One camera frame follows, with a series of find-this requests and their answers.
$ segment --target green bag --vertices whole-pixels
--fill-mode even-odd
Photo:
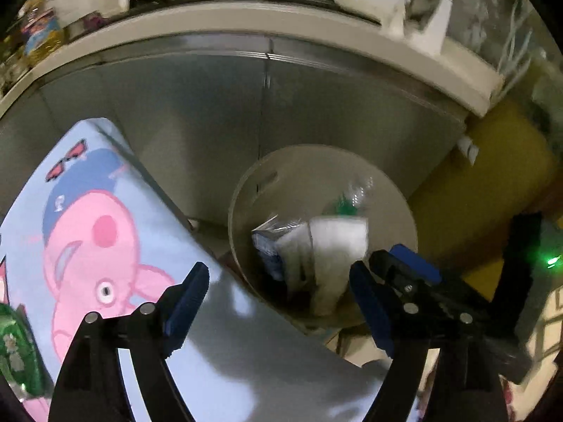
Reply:
[[[17,395],[45,395],[42,365],[24,316],[0,303],[0,372]]]

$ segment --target gray cabinet door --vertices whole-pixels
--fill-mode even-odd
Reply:
[[[100,67],[89,67],[59,77],[41,87],[53,119],[63,131],[78,121],[106,117],[117,123],[112,104],[102,83]]]
[[[261,155],[295,144],[341,147],[411,195],[455,145],[463,123],[367,75],[271,60]]]
[[[264,60],[171,53],[100,68],[132,149],[188,217],[226,224],[258,158]]]
[[[25,183],[63,136],[35,87],[0,119],[0,212],[6,215]]]

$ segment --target white countertop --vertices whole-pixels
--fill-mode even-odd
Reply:
[[[28,72],[0,101],[0,117],[37,79],[78,58],[120,44],[187,32],[259,32],[339,47],[389,64],[430,84],[475,114],[489,109],[502,76],[460,44],[446,39],[429,57],[385,35],[366,20],[313,7],[264,1],[211,1],[164,8],[124,19],[63,46]]]

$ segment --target blue gripper pad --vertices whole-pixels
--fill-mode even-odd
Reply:
[[[432,285],[442,282],[440,272],[434,266],[426,262],[416,252],[413,252],[406,246],[396,244],[391,248],[389,253],[410,267],[410,269],[412,269],[418,277],[423,278],[426,282]]]
[[[209,269],[202,262],[198,262],[182,284],[169,287],[164,292],[161,298],[168,292],[172,301],[170,308],[165,310],[167,312],[162,325],[165,337],[163,352],[166,357],[181,348],[208,289]]]
[[[375,345],[393,358],[395,350],[391,335],[391,318],[384,304],[390,296],[396,297],[395,293],[383,293],[390,288],[376,283],[362,261],[350,267],[350,289],[364,314]]]

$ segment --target peppa pig character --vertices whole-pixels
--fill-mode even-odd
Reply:
[[[8,303],[8,287],[6,284],[6,257],[0,263],[0,303]]]
[[[24,400],[25,410],[35,422],[47,422],[49,419],[49,400],[45,397]]]
[[[109,149],[82,154],[56,182],[43,215],[43,270],[56,303],[52,340],[61,361],[83,317],[127,315],[138,295],[157,301],[174,284],[140,263],[133,217],[113,195],[124,169]]]

